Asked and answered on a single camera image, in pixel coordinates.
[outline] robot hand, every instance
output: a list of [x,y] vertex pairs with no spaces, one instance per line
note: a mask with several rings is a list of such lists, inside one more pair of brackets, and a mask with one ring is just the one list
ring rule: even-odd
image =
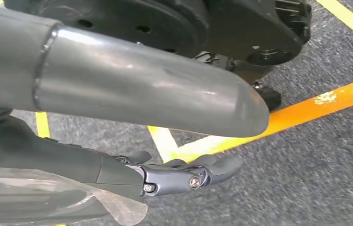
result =
[[151,158],[147,152],[112,157],[141,174],[144,178],[142,196],[183,193],[218,184],[231,178],[242,164],[236,156],[217,158],[208,154],[189,164],[176,159],[163,165],[143,164]]

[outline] gray floor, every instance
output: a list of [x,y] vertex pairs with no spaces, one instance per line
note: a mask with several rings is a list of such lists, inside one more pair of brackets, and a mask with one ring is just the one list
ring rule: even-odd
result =
[[[353,31],[310,2],[310,43],[264,79],[282,92],[283,107],[353,82]],[[353,0],[341,2],[353,11]],[[32,113],[14,114],[35,128]],[[152,162],[161,161],[144,126],[53,113],[49,123],[61,142],[108,153],[145,150]],[[179,145],[202,137],[172,134]],[[229,154],[244,159],[236,177],[190,194],[147,199],[149,213],[140,225],[353,225],[353,107],[221,155]]]

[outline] gray metal tube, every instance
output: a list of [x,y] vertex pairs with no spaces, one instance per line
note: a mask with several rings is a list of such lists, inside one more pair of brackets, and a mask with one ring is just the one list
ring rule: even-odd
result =
[[[0,107],[225,137],[254,136],[268,125],[262,98],[225,70],[5,9],[0,18],[0,79],[14,80],[11,87],[0,82]],[[10,60],[1,55],[10,52]]]

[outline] screw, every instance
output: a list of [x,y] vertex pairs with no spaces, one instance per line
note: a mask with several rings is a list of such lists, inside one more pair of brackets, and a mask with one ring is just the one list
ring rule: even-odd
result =
[[200,178],[198,176],[192,176],[189,179],[189,187],[190,189],[198,189],[198,186],[200,186]]
[[143,191],[145,191],[145,192],[153,192],[155,189],[156,189],[155,185],[145,184],[143,186]]

